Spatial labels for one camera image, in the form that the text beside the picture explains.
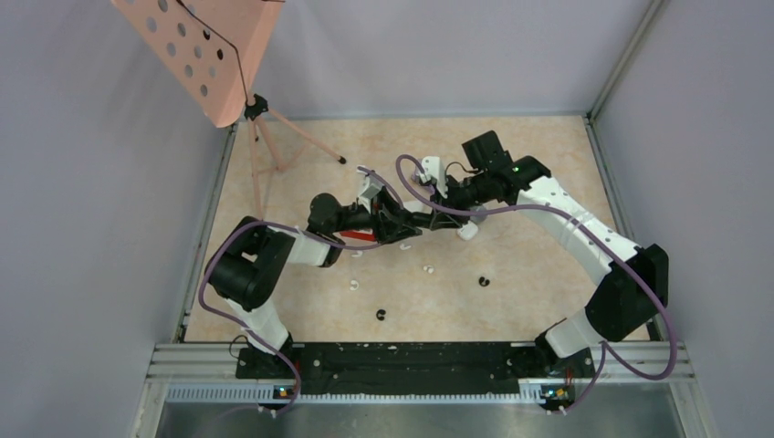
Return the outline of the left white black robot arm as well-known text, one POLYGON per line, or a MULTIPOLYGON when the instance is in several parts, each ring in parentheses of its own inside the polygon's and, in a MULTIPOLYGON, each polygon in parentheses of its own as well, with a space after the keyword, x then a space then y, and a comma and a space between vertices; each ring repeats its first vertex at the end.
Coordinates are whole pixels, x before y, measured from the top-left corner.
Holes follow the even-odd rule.
POLYGON ((430 219, 429 213, 399 205, 385 189, 350 205, 321 193, 310 203, 305 230, 243 218, 222 255, 210 260, 206 283, 232 308, 248 331, 248 342, 260 350, 258 366, 281 377, 291 369, 293 354, 285 347, 289 332, 271 296, 285 266, 330 267, 345 246, 340 235, 370 231, 376 243, 385 245, 420 235, 430 219))

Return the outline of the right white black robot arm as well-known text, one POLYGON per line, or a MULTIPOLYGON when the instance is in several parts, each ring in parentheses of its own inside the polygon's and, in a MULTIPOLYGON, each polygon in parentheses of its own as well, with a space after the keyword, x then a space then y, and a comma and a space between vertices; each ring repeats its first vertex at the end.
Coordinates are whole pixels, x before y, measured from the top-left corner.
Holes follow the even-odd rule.
POLYGON ((440 158, 421 160, 416 176, 434 187, 433 201, 459 211, 477 211, 492 201, 519 207, 596 286, 583 309, 537 337, 535 362, 542 373, 559 376, 575 353, 628 337, 657 314, 651 296, 667 304, 669 260, 663 248, 619 235, 580 205, 538 159, 513 159, 492 130, 462 148, 472 173, 461 181, 446 173, 440 158))

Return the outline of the black earbud charging case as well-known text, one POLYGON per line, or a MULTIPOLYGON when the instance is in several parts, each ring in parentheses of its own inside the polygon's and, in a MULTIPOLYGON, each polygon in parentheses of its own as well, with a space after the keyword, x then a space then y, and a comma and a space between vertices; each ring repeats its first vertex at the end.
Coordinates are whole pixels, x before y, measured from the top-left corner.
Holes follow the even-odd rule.
POLYGON ((434 214, 416 214, 414 216, 415 225, 424 229, 433 231, 437 228, 436 216, 434 214))

